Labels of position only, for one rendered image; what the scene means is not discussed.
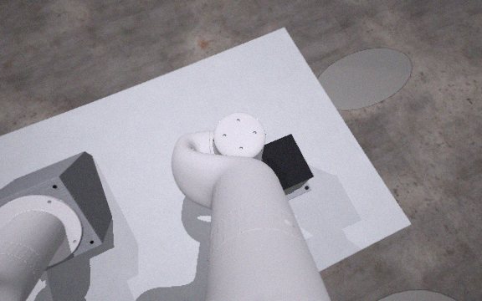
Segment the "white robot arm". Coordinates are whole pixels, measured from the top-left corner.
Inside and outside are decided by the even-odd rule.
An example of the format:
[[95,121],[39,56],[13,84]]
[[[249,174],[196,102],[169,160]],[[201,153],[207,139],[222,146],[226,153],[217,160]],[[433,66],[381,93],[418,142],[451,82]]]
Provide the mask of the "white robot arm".
[[[257,118],[238,112],[182,135],[172,152],[179,190],[212,210],[204,301],[331,301],[278,177],[261,161],[265,138]],[[43,195],[0,207],[1,229],[0,301],[26,301],[83,232],[72,206]]]

